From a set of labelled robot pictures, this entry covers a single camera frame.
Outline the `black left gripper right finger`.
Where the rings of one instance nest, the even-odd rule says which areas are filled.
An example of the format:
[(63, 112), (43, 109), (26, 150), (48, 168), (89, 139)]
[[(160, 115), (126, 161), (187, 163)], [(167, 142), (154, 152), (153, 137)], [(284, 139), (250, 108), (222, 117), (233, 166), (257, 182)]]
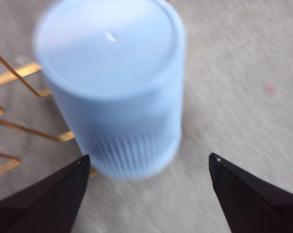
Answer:
[(293, 194), (211, 153), (214, 192), (233, 233), (293, 233)]

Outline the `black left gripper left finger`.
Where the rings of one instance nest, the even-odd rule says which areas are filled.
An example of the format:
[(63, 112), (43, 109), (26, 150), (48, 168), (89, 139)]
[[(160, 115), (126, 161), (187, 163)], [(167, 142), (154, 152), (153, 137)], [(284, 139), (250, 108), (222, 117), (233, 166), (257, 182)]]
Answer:
[(90, 160), (84, 155), (0, 201), (0, 233), (70, 233), (84, 198)]

